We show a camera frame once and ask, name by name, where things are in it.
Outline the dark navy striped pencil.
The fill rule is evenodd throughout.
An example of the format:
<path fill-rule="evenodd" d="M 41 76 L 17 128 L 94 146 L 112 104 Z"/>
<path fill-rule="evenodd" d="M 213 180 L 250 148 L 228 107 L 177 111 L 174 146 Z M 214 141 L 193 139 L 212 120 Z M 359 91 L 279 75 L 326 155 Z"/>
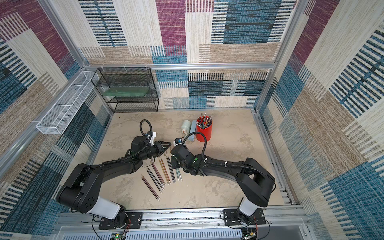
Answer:
<path fill-rule="evenodd" d="M 167 157 L 167 163 L 168 163 L 168 167 L 169 167 L 169 171 L 170 171 L 170 174 L 171 174 L 172 181 L 173 181 L 173 183 L 176 183 L 176 178 L 175 178 L 175 174 L 173 172 L 173 168 L 172 168 L 170 157 Z"/>

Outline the green striped pencil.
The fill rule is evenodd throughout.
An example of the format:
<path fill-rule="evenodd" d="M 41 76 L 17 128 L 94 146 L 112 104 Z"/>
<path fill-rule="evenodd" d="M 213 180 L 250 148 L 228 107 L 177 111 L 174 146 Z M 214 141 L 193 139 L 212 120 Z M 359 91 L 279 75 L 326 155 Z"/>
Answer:
<path fill-rule="evenodd" d="M 177 172 L 179 181 L 182 182 L 183 179 L 182 179 L 182 175 L 181 175 L 180 169 L 176 169 L 176 172 Z"/>
<path fill-rule="evenodd" d="M 179 171 L 179 169 L 175 169 L 175 172 L 176 172 L 178 181 L 181 182 L 182 179 L 181 179 L 181 175 L 180 175 L 180 171 Z"/>

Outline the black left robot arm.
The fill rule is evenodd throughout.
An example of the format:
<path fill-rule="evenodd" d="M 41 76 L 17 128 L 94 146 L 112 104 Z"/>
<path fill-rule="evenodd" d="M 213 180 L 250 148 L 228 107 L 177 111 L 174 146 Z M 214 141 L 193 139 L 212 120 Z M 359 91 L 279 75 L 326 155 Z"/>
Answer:
<path fill-rule="evenodd" d="M 140 136 L 134 137 L 124 157 L 98 165 L 78 164 L 57 195 L 57 202 L 82 214 L 92 214 L 122 226 L 128 217 L 125 207 L 100 197 L 104 182 L 135 173 L 143 161 L 161 156 L 172 145 L 153 141 L 154 132 L 148 120 L 140 122 Z"/>

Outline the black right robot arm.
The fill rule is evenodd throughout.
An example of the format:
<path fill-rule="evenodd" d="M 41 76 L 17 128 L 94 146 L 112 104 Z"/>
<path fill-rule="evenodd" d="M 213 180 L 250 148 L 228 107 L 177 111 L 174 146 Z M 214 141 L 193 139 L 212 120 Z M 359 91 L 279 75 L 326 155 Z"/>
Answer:
<path fill-rule="evenodd" d="M 205 155 L 207 139 L 203 139 L 202 153 L 194 155 L 186 146 L 186 138 L 176 138 L 171 150 L 172 168 L 181 168 L 193 176 L 214 176 L 236 182 L 245 195 L 237 209 L 239 216 L 250 217 L 258 208 L 267 207 L 277 187 L 272 174 L 252 158 L 228 162 Z"/>

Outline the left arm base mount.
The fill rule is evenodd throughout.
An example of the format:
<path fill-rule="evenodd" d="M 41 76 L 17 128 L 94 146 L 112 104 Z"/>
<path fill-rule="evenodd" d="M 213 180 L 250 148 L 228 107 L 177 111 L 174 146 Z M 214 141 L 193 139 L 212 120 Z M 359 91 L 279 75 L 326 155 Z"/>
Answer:
<path fill-rule="evenodd" d="M 118 214 L 113 220 L 102 217 L 99 230 L 139 229 L 142 224 L 143 212 L 126 212 Z"/>

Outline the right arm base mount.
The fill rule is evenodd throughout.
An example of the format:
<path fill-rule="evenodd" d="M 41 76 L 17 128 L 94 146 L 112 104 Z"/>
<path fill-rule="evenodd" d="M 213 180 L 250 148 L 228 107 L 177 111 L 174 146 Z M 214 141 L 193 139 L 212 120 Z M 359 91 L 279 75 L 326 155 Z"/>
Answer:
<path fill-rule="evenodd" d="M 247 227 L 251 225 L 265 225 L 267 223 L 261 208 L 255 210 L 250 216 L 241 213 L 239 209 L 224 209 L 220 218 L 226 226 Z"/>

